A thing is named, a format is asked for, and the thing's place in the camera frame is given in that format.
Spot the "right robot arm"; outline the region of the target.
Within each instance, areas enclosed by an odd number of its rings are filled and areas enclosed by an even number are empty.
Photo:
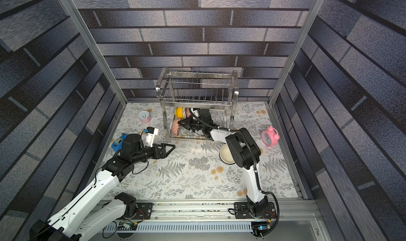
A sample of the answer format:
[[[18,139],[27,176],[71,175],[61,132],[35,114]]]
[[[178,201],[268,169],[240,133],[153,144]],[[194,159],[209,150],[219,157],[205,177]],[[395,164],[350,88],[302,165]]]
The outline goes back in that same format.
[[[261,151],[246,128],[228,129],[213,123],[208,109],[189,109],[190,115],[178,121],[178,125],[189,131],[201,130],[205,138],[225,143],[238,167],[242,168],[247,186],[247,207],[254,218],[265,213],[268,192],[261,188],[258,173]]]

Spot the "yellow bowl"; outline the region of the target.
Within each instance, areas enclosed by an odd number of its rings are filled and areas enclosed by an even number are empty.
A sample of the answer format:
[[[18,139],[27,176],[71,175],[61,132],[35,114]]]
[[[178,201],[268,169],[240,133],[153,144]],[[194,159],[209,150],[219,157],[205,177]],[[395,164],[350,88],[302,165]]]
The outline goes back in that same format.
[[[184,108],[176,108],[175,116],[179,119],[183,119],[184,118]]]

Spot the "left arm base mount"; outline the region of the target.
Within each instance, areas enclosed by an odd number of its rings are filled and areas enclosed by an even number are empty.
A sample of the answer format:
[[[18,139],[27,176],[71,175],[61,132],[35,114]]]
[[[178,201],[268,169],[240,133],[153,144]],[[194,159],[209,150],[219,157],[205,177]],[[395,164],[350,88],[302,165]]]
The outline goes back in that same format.
[[[129,219],[131,222],[149,220],[151,218],[153,203],[137,203],[137,210]]]

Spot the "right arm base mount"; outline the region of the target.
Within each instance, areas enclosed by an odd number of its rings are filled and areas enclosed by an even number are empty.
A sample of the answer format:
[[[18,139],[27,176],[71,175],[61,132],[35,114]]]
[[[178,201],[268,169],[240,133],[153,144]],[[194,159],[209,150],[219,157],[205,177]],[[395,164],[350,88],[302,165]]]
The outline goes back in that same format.
[[[248,203],[234,203],[236,219],[277,219],[278,214],[273,202],[268,202],[266,207],[254,207]]]

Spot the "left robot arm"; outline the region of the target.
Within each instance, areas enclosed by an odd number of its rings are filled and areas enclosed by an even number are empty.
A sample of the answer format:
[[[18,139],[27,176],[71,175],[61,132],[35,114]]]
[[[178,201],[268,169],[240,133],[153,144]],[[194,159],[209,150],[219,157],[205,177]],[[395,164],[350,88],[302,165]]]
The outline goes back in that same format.
[[[173,144],[153,142],[154,135],[146,134],[146,141],[139,134],[119,137],[112,148],[114,155],[95,174],[94,180],[70,203],[47,221],[37,221],[29,231],[31,241],[88,241],[111,222],[132,219],[139,212],[136,199],[122,192],[98,212],[89,213],[114,187],[118,186],[137,163],[147,163],[169,156]]]

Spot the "dark floral bowl stack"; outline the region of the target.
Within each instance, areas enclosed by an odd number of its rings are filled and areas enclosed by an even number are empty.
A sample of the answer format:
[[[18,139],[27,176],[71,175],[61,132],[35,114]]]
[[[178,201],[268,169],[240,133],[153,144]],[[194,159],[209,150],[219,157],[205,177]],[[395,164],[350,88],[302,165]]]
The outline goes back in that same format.
[[[219,158],[220,160],[227,164],[227,165],[234,165],[235,161],[233,159],[233,156],[230,152],[229,146],[227,144],[224,144],[220,151],[219,151]]]

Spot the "pink patterned floral bowl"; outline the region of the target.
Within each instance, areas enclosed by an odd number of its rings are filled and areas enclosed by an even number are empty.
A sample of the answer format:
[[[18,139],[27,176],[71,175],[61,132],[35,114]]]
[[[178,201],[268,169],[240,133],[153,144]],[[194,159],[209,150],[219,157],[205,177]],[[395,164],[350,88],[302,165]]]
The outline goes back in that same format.
[[[171,131],[172,131],[172,133],[173,133],[174,135],[177,135],[177,134],[178,134],[178,131],[179,131],[179,124],[178,124],[178,122],[179,122],[180,120],[181,120],[180,118],[176,118],[176,119],[173,120],[172,127],[171,127]]]

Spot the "brown patterned bowl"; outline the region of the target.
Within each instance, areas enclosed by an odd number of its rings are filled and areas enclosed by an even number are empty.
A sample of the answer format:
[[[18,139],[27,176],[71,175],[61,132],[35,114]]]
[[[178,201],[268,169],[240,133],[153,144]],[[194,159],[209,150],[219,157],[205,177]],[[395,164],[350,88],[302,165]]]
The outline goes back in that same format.
[[[185,108],[185,113],[186,113],[186,117],[191,116],[190,110],[188,108]]]

